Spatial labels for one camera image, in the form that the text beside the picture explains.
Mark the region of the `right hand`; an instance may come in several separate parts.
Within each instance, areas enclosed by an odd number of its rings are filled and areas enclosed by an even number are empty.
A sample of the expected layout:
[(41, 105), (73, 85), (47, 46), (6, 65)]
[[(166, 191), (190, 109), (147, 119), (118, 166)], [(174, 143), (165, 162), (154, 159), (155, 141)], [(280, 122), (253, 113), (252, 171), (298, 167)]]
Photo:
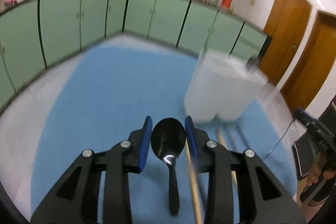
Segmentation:
[[(307, 186), (311, 186), (313, 184), (316, 184), (318, 182), (319, 176), (322, 173), (322, 159), (324, 158), (324, 155), (322, 153), (318, 153), (317, 156), (314, 159), (313, 165), (309, 170), (309, 173), (307, 175)], [(312, 200), (309, 201), (308, 206), (309, 207), (317, 207), (318, 205), (325, 202), (325, 200), (330, 195), (334, 184), (335, 184), (335, 169), (326, 169), (323, 172), (323, 177), (327, 180), (332, 180), (332, 182), (327, 182), (321, 190), (314, 196)]]

